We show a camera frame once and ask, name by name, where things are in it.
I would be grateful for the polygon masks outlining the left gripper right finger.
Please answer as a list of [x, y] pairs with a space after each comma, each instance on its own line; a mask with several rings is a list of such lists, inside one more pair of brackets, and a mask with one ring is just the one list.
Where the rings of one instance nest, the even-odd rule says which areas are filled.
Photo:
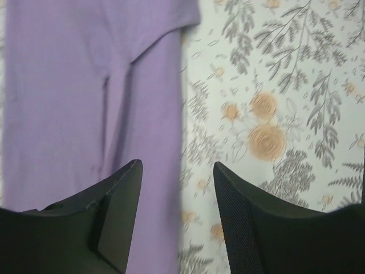
[[231, 273], [363, 273], [364, 205], [323, 213], [213, 169]]

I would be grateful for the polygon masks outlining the purple t-shirt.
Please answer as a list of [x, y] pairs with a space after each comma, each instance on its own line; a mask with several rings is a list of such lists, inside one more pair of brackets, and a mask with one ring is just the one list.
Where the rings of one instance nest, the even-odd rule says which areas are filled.
[[7, 1], [2, 204], [43, 209], [143, 162], [128, 273], [177, 273], [181, 36], [197, 1]]

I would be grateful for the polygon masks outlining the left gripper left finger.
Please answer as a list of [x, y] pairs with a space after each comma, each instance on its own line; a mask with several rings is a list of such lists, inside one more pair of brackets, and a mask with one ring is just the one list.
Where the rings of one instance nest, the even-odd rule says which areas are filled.
[[45, 209], [1, 209], [1, 272], [125, 273], [142, 181], [132, 160], [110, 177]]

